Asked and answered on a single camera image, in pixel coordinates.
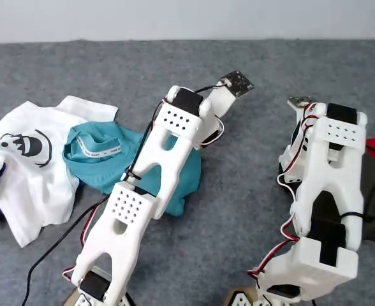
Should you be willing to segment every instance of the gray carpet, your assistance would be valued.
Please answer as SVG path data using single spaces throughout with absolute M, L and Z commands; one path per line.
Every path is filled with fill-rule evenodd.
M 289 95 L 349 105 L 375 137 L 375 41 L 157 41 L 0 45 L 0 118 L 26 100 L 54 106 L 67 94 L 117 105 L 117 121 L 143 131 L 173 84 L 193 89 L 242 70 L 255 89 L 224 118 L 226 133 L 203 150 L 200 190 L 182 217 L 152 221 L 129 283 L 137 305 L 221 305 L 245 271 L 281 241 L 288 195 L 276 186 L 277 158 L 295 114 Z M 85 188 L 73 218 L 99 198 Z M 0 231 L 0 305 L 20 305 L 29 267 L 68 228 L 45 228 L 24 249 Z M 80 251 L 80 226 L 34 272 L 28 305 L 57 306 L 74 289 L 60 275 Z M 375 243 L 360 271 L 318 305 L 375 305 Z M 108 258 L 100 265 L 108 268 Z

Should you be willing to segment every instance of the white wire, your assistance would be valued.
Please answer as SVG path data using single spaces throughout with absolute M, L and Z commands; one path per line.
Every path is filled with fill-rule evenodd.
M 290 240 L 292 240 L 292 241 L 297 241 L 297 240 L 295 240 L 292 236 L 289 236 L 289 235 L 287 235 L 287 234 L 284 232 L 284 228 L 287 227 L 287 225 L 289 225 L 289 223 L 292 222 L 292 219 L 293 219 L 293 218 L 294 218 L 294 214 L 291 214 L 290 218 L 289 218 L 287 221 L 285 221 L 285 222 L 283 223 L 283 225 L 281 225 L 281 227 L 280 227 L 279 230 L 280 230 L 281 234 L 282 234 L 285 238 L 290 239 Z
M 70 279 L 66 274 L 67 274 L 67 273 L 70 273 L 70 272 L 72 272 L 72 271 L 74 271 L 74 269 L 75 269 L 75 266 L 74 266 L 73 268 L 70 268 L 70 269 L 68 269 L 68 270 L 64 270 L 64 271 L 63 271 L 63 273 L 62 273 L 61 275 L 64 277 L 64 279 L 65 279 L 66 281 L 71 282 L 71 279 Z
M 200 145 L 210 145 L 211 143 L 214 143 L 216 140 L 218 140 L 221 137 L 221 135 L 223 135 L 223 133 L 224 133 L 224 123 L 218 116 L 215 115 L 215 117 L 219 121 L 219 128 L 220 128 L 219 134 L 214 139 L 212 139 L 211 141 L 206 142 L 206 143 L 201 143 Z
M 292 195 L 292 198 L 293 198 L 293 201 L 295 202 L 297 199 L 296 199 L 296 197 L 295 197 L 295 193 L 294 193 L 294 191 L 292 190 L 292 188 L 291 188 L 290 186 L 288 186 L 287 184 L 282 183 L 282 182 L 279 180 L 282 176 L 285 175 L 285 173 L 286 173 L 286 172 L 284 172 L 284 173 L 282 173 L 282 174 L 280 174 L 280 175 L 277 176 L 277 183 L 278 183 L 279 185 L 281 185 L 281 186 L 284 186 L 285 188 L 287 188 L 287 189 L 290 191 L 290 193 L 291 193 L 291 195 Z
M 87 236 L 88 229 L 91 226 L 92 220 L 94 219 L 94 216 L 96 215 L 98 207 L 99 206 L 97 206 L 96 209 L 94 209 L 94 211 L 92 212 L 92 215 L 90 216 L 90 221 L 89 221 L 88 225 L 84 228 L 84 235 L 82 237 L 82 245 L 85 245 L 85 236 Z

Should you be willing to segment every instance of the tan base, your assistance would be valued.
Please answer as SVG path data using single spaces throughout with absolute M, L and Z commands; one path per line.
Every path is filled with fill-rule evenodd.
M 230 290 L 229 293 L 227 294 L 227 297 L 224 300 L 223 306 L 228 306 L 230 300 L 232 299 L 234 292 L 236 291 L 244 292 L 251 305 L 254 303 L 254 301 L 257 301 L 257 291 L 255 290 L 254 287 L 235 287 L 232 290 Z
M 74 292 L 68 297 L 68 299 L 64 302 L 62 306 L 74 306 L 75 302 L 77 302 L 79 297 L 80 293 L 78 292 L 78 290 L 74 290 Z

